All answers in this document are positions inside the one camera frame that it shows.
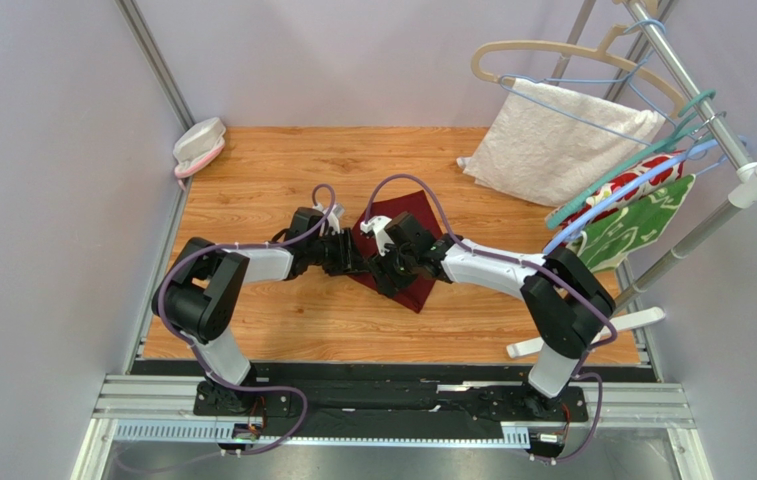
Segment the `dark red cloth napkin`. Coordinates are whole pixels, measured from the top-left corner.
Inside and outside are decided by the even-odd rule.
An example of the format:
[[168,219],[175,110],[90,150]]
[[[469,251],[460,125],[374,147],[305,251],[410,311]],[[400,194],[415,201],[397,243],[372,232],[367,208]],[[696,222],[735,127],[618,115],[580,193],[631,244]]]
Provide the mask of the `dark red cloth napkin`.
[[[427,231],[433,238],[432,242],[439,240],[444,232],[429,203],[427,194],[423,190],[407,195],[397,196],[388,200],[374,201],[370,208],[370,218],[375,216],[387,217],[395,220],[397,217],[407,214],[410,223],[418,225],[422,231]],[[360,224],[366,219],[366,211],[363,211],[352,226],[353,243],[364,259],[379,256],[376,241],[367,237],[361,230]],[[417,277],[404,277],[409,284],[390,297],[390,300],[419,314],[425,307],[426,301],[434,288],[435,280]]]

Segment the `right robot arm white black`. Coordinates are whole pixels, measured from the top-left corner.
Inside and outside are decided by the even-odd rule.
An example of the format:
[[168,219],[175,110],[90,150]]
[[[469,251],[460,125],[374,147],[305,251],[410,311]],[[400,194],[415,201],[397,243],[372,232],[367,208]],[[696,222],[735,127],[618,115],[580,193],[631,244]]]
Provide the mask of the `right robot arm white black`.
[[548,254],[520,254],[449,233],[436,238],[408,212],[364,220],[360,230],[377,247],[368,265],[385,296],[428,279],[477,285],[522,300],[544,341],[528,377],[534,394],[543,399],[562,394],[614,314],[614,298],[563,247]]

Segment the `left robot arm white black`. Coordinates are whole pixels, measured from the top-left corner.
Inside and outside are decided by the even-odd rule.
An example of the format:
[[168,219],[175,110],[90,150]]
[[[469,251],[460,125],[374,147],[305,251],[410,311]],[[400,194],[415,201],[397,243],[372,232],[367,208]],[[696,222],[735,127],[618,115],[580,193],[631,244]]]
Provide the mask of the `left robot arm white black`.
[[154,291],[151,311],[195,353],[206,373],[206,399],[239,413],[258,403],[256,371],[230,330],[240,291],[250,283],[293,280],[313,266],[329,276],[367,270],[351,230],[319,206],[298,208],[288,227],[257,248],[200,237],[185,244]]

